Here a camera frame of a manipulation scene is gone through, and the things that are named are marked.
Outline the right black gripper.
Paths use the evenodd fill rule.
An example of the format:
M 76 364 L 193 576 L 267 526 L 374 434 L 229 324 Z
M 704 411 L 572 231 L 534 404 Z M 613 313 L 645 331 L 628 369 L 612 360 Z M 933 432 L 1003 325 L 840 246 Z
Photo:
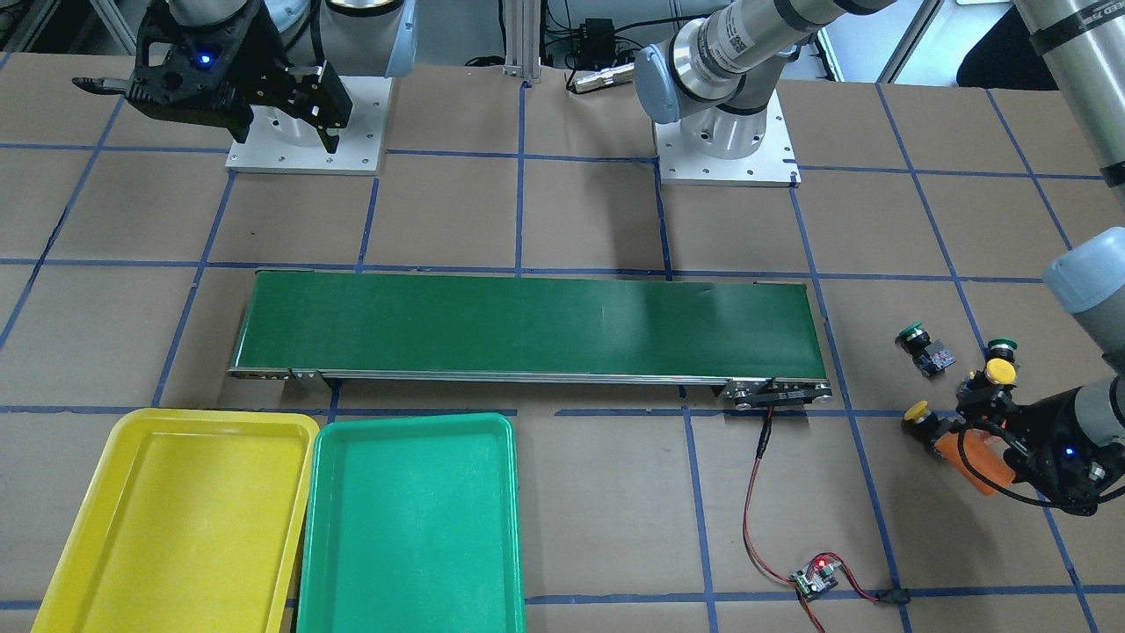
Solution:
M 348 90 L 327 60 L 289 67 L 262 1 L 244 1 L 207 25 L 184 25 L 172 3 L 153 1 L 141 22 L 132 76 L 72 76 L 72 84 L 90 94 L 125 94 L 138 111 L 160 120 L 250 121 L 252 106 L 279 106 L 309 124 L 330 155 L 352 114 Z

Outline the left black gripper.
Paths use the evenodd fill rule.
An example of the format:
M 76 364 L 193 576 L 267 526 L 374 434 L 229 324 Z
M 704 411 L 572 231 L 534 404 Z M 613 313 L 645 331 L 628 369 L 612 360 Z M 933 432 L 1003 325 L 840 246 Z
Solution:
M 969 374 L 955 409 L 975 429 L 1007 429 L 1020 447 L 1005 463 L 1052 507 L 1096 513 L 1122 498 L 1122 388 L 1076 388 L 1037 403 L 1012 401 L 1012 385 Z

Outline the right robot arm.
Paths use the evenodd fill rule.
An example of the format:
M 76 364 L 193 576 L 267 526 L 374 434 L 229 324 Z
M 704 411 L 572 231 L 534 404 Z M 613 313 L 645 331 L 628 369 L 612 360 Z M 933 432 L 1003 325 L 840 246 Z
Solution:
M 253 107 L 316 133 L 334 155 L 352 120 L 345 76 L 406 76 L 417 56 L 413 1 L 153 1 L 130 76 L 74 76 L 148 119 L 209 126 L 246 142 Z

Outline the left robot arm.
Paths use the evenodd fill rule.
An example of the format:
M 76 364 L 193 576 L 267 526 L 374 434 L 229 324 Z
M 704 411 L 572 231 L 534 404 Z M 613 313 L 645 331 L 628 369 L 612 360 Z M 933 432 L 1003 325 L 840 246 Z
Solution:
M 845 15 L 882 11 L 883 1 L 736 1 L 645 47 L 636 94 L 656 124 L 676 125 L 699 152 L 752 155 L 780 76 L 780 57 Z M 1030 47 L 1044 60 L 1122 196 L 1120 1 L 1020 1 Z M 956 417 L 928 404 L 904 413 L 904 429 L 956 465 L 983 494 L 1090 516 L 1122 497 L 1122 228 L 1112 227 L 1052 261 L 1043 281 L 1102 352 L 1114 376 L 1037 403 L 1012 401 L 1017 368 L 1008 340 L 987 344 L 986 363 L 956 391 Z

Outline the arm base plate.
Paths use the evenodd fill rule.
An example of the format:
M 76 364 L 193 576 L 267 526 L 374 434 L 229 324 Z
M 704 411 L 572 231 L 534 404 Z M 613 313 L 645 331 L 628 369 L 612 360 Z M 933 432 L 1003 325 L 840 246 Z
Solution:
M 317 129 L 268 105 L 252 107 L 245 143 L 230 145 L 225 168 L 241 173 L 278 175 L 377 177 L 392 112 L 393 76 L 342 76 L 352 100 L 345 128 L 336 132 L 338 151 L 325 151 Z
M 758 114 L 736 115 L 712 108 L 672 124 L 654 123 L 652 136 L 664 184 L 802 184 L 777 91 Z

